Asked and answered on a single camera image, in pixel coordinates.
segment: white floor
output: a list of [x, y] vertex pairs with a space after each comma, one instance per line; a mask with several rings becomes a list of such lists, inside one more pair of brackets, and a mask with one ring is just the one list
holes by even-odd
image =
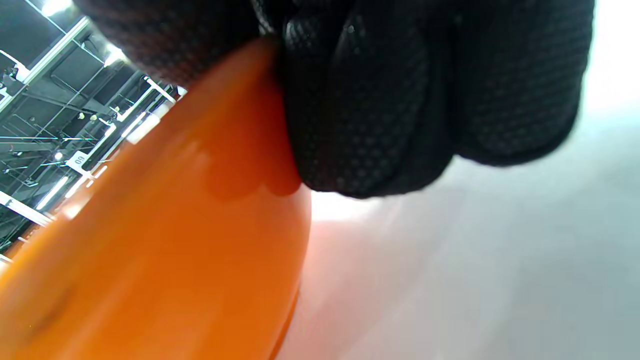
[[553, 156], [457, 160], [407, 197], [317, 195], [279, 360], [639, 359], [639, 13], [601, 2], [583, 117]]

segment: gloved hand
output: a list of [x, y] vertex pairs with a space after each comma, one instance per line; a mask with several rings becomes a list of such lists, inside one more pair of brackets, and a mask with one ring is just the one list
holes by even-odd
[[143, 70], [186, 87], [247, 41], [280, 37], [300, 175], [358, 198], [419, 190], [454, 154], [506, 166], [558, 147], [594, 2], [76, 0]]

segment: finger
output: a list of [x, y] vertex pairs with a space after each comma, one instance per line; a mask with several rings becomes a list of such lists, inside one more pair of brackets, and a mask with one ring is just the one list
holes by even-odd
[[250, 0], [76, 0], [103, 34], [145, 72], [189, 86], [258, 36]]
[[[442, 173], [452, 143], [448, 51], [435, 10], [425, 2], [356, 1], [342, 26], [330, 24], [335, 43], [313, 56], [304, 33], [285, 34], [288, 122], [312, 188], [388, 195], [418, 190]], [[300, 60], [305, 66], [295, 67]]]
[[533, 160], [568, 136], [591, 43], [593, 0], [469, 0], [455, 52], [458, 152]]

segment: orange plastic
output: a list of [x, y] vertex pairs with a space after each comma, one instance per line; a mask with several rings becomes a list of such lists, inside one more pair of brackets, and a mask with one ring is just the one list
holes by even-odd
[[216, 66], [17, 255], [0, 359], [269, 359], [310, 227], [275, 47]]

